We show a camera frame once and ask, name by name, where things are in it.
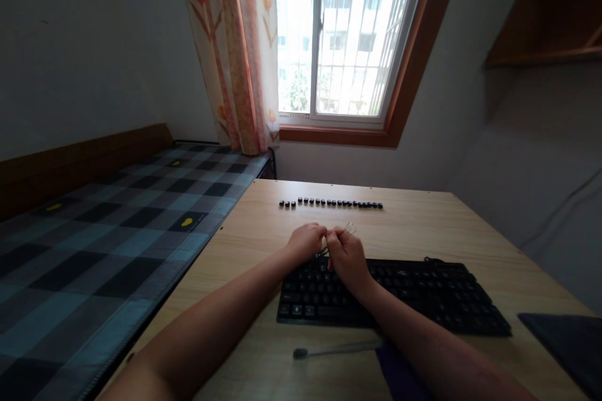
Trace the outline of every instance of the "checkered mattress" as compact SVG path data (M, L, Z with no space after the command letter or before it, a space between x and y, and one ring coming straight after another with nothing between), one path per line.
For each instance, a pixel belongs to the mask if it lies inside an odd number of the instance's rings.
M181 144L0 224L0 398L82 400L268 160Z

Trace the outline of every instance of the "shelf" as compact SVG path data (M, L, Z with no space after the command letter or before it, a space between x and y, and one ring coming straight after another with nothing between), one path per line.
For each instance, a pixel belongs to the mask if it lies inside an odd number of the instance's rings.
M516 0L486 65L590 60L602 53L602 0Z

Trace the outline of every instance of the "floral curtain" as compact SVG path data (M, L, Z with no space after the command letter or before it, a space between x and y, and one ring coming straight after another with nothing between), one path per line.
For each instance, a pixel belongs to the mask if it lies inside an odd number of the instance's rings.
M186 0L219 142L247 155L279 143L274 0Z

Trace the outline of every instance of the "wooden desk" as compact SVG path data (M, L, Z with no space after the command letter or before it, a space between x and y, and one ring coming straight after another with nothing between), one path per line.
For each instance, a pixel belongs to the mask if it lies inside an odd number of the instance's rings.
M376 201L384 209L279 208L281 199L299 196ZM593 313L454 195L442 192L254 181L132 351L140 350L199 299L284 246L296 227L312 221L327 227L352 221L367 258L422 260L429 256L464 263L512 325L514 336L463 338L541 400L587 399L516 314ZM391 398L372 351L299 362L292 359L295 348L374 340L373 331L278 324L277 305L276 297L201 389L198 399Z

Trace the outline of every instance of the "purple cloth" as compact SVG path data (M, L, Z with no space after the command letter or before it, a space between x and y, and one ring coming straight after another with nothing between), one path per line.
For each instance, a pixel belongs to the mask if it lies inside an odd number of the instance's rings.
M386 341L382 348L376 350L376 356L394 401L431 401L435 399L426 385L418 378L409 362L392 343Z

